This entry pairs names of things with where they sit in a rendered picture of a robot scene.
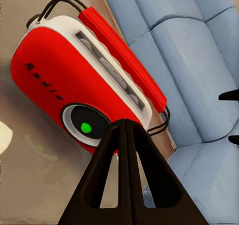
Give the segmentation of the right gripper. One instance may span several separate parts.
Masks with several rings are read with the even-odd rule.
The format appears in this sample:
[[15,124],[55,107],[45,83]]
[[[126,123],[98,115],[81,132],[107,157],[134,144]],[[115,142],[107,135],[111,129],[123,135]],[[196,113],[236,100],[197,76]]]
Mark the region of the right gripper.
[[[220,94],[219,100],[239,100],[239,89]],[[239,135],[230,135],[229,141],[233,144],[239,145]]]

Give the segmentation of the radio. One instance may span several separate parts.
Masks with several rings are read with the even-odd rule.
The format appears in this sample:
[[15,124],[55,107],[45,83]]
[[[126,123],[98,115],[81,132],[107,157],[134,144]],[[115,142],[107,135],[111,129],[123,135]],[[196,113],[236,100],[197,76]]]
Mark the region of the radio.
[[[59,15],[47,20],[64,1],[79,11],[77,20]],[[77,4],[76,4],[76,3]],[[80,6],[83,8],[81,8]],[[146,68],[107,21],[79,0],[52,0],[26,24],[10,73],[16,86],[81,147],[94,154],[107,128],[122,118],[140,123],[149,134],[168,127],[167,98]],[[107,46],[123,69],[100,44]],[[148,129],[152,109],[137,83],[166,122]]]

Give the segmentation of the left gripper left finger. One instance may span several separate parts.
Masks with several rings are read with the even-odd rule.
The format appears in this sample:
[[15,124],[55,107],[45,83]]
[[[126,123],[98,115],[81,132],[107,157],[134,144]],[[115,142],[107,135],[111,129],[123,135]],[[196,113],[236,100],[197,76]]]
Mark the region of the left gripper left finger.
[[[118,206],[100,208],[116,151],[119,153]],[[124,118],[107,128],[58,225],[132,225]]]

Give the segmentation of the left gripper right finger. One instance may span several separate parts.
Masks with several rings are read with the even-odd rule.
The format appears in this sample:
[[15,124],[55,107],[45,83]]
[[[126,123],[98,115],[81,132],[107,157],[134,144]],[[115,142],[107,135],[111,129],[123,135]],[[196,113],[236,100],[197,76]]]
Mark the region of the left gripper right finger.
[[[125,119],[132,225],[209,225],[143,126]],[[144,205],[138,152],[156,208]]]

